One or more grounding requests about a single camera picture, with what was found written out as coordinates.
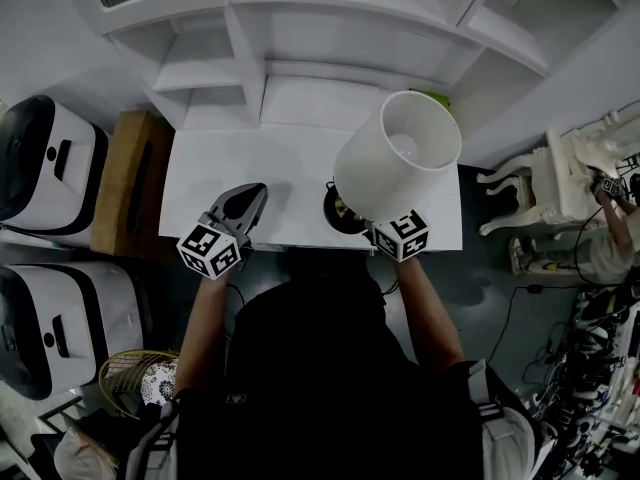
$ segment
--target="person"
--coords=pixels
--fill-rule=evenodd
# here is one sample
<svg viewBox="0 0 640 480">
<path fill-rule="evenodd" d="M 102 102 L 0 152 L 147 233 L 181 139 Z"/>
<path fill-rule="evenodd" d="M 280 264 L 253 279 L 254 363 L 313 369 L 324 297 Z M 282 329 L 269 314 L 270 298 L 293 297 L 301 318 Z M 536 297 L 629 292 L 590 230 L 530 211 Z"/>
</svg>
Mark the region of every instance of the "person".
<svg viewBox="0 0 640 480">
<path fill-rule="evenodd" d="M 512 270 L 515 274 L 540 270 L 575 271 L 595 276 L 602 284 L 624 282 L 640 251 L 640 212 L 626 198 L 616 198 L 625 217 L 620 217 L 611 196 L 597 185 L 596 201 L 602 206 L 607 227 L 586 230 L 577 244 L 578 231 L 568 231 L 559 239 L 551 237 L 527 240 L 514 237 L 510 242 Z"/>
<path fill-rule="evenodd" d="M 417 257 L 395 270 L 418 364 L 386 326 L 383 294 L 359 258 L 339 260 L 339 274 L 294 278 L 247 303 L 226 372 L 228 275 L 202 280 L 176 372 L 179 478 L 389 468 L 518 478 L 487 476 L 483 443 L 491 438 L 470 397 L 470 363 Z M 486 373 L 491 393 L 526 413 Z"/>
<path fill-rule="evenodd" d="M 81 428 L 71 425 L 53 456 L 62 480 L 116 480 L 118 459 Z"/>
</svg>

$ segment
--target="white wall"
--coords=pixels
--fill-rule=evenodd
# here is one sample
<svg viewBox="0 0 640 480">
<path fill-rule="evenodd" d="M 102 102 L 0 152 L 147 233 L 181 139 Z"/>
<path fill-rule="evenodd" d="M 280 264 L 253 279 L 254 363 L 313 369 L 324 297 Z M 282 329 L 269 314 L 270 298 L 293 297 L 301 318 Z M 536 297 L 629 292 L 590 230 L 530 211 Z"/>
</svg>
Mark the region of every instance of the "white wall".
<svg viewBox="0 0 640 480">
<path fill-rule="evenodd" d="M 0 100 L 37 93 L 109 132 L 122 110 L 150 105 L 69 0 L 0 0 Z"/>
<path fill-rule="evenodd" d="M 460 163 L 493 168 L 560 133 L 640 99 L 640 0 L 523 99 L 466 137 Z"/>
</svg>

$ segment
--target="white desk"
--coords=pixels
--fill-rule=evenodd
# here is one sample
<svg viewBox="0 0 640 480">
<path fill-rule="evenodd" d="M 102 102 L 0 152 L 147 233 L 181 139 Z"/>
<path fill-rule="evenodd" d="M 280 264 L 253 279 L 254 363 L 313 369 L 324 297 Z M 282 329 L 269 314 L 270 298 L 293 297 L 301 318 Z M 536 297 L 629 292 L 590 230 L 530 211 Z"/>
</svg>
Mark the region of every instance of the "white desk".
<svg viewBox="0 0 640 480">
<path fill-rule="evenodd" d="M 340 89 L 339 95 L 331 95 L 326 94 L 329 87 L 326 81 L 311 84 L 314 90 L 320 89 L 316 95 L 323 95 L 315 99 L 316 106 L 323 101 L 334 102 L 319 109 L 314 116 L 323 115 L 323 122 L 333 126 L 356 129 L 380 102 L 380 90 L 373 87 L 345 84 L 346 93 Z M 335 91 L 336 83 L 331 82 L 330 87 Z M 372 97 L 363 97 L 363 87 L 371 91 Z M 283 116 L 282 109 L 291 107 L 293 102 L 308 102 L 310 89 L 300 84 L 293 91 L 281 89 L 279 86 L 278 91 L 270 91 L 267 86 L 265 107 L 272 111 L 263 110 L 263 124 L 257 130 L 176 133 L 162 201 L 160 235 L 181 236 L 221 193 L 243 183 L 262 182 L 269 188 L 269 200 L 260 223 L 251 232 L 256 249 L 278 249 L 287 245 L 372 248 L 360 235 L 344 235 L 334 230 L 323 212 L 325 184 L 333 177 L 336 154 L 353 132 L 320 128 L 315 122 L 310 123 L 313 116 L 300 117 L 308 112 L 295 112 L 295 109 L 291 115 Z M 350 91 L 355 91 L 354 99 L 345 99 Z M 274 92 L 281 94 L 282 100 L 272 98 Z M 352 105 L 357 108 L 349 112 L 345 101 L 354 102 Z M 316 126 L 269 124 L 265 120 L 280 123 L 297 120 Z M 432 187 L 417 210 L 431 228 L 429 250 L 462 249 L 457 168 L 452 168 Z"/>
</svg>

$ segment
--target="hand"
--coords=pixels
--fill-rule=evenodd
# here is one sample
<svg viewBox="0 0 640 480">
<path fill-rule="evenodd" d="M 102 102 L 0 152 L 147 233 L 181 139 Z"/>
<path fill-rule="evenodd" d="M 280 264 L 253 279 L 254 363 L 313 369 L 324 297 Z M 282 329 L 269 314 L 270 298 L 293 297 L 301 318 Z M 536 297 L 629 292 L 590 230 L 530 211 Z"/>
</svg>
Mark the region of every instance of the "hand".
<svg viewBox="0 0 640 480">
<path fill-rule="evenodd" d="M 202 276 L 202 281 L 200 282 L 200 286 L 205 291 L 216 291 L 216 290 L 225 289 L 231 279 L 232 270 L 233 268 L 229 269 L 227 272 L 222 274 L 215 281 L 213 279 L 209 279 L 208 277 Z"/>
<path fill-rule="evenodd" d="M 611 201 L 611 196 L 608 192 L 602 190 L 602 183 L 598 183 L 593 189 L 593 197 L 595 197 L 598 204 L 601 206 L 607 201 Z"/>
<path fill-rule="evenodd" d="M 416 269 L 422 271 L 422 265 L 420 264 L 420 260 L 418 259 L 419 254 L 412 256 L 408 260 L 404 260 L 402 262 L 397 262 L 394 260 L 394 268 L 396 271 L 396 277 L 398 279 L 407 277 L 412 277 L 413 273 L 416 272 Z"/>
</svg>

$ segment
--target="lamp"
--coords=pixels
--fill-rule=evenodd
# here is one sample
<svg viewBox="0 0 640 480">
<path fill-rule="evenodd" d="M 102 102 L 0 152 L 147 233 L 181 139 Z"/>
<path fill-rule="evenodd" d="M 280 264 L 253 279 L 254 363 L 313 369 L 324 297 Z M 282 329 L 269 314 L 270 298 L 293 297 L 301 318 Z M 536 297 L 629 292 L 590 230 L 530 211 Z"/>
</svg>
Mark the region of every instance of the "lamp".
<svg viewBox="0 0 640 480">
<path fill-rule="evenodd" d="M 407 215 L 455 165 L 461 147 L 458 125 L 440 103 L 414 91 L 391 94 L 338 153 L 327 220 L 349 232 L 358 219 Z"/>
</svg>

